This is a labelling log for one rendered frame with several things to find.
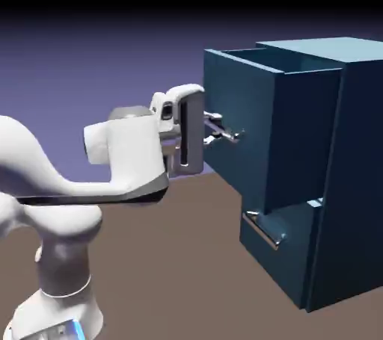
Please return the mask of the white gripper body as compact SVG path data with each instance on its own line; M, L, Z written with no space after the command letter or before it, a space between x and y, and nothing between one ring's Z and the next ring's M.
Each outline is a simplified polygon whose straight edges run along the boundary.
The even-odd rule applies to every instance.
M204 89L199 84L172 87L166 93L173 103L176 148L168 157L169 176L189 176L203 171Z

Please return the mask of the long silver metal handle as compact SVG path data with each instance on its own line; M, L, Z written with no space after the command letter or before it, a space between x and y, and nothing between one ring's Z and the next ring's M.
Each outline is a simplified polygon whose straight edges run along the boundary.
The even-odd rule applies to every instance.
M231 143L237 143L245 133L244 130L241 130L240 132L232 132L231 130L226 129L220 120L219 121L204 120L204 124L211 130L209 135L221 134L222 138L224 138L225 140L228 140Z

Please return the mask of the blue cabinet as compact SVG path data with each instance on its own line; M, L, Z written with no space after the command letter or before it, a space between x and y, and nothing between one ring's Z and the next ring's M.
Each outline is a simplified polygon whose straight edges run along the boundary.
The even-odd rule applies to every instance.
M304 308L313 312L383 286L383 42L330 37L266 48L342 67L324 191L313 199L322 201Z

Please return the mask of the tall blue drawer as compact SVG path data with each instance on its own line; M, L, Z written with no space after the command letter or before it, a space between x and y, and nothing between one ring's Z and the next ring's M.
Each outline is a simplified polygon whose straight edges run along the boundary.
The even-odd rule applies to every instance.
M212 143L204 158L245 210L322 196L341 76L338 62L286 50L205 51L206 110L239 139Z

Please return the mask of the short blue drawer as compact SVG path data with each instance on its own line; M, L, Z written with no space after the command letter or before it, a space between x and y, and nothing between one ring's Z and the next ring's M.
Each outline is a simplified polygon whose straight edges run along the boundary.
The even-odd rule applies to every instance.
M311 200L265 214L287 234L278 250L273 250L241 216L240 242L300 309L307 305L321 210L322 201Z

